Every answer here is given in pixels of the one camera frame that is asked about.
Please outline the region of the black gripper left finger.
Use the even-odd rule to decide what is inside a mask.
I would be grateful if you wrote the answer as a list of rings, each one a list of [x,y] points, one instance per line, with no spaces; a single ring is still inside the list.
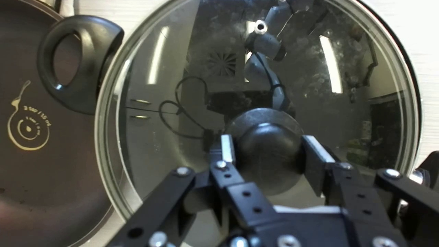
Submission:
[[[234,166],[234,145],[222,134],[209,149],[208,171],[219,193],[220,223],[227,227],[250,229],[256,223],[254,183],[245,181]]]

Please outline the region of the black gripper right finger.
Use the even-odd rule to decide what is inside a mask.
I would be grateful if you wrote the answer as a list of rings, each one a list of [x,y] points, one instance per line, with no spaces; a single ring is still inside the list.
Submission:
[[[326,205],[338,205],[352,223],[390,229],[377,190],[352,164],[337,161],[313,137],[301,137],[304,177]]]

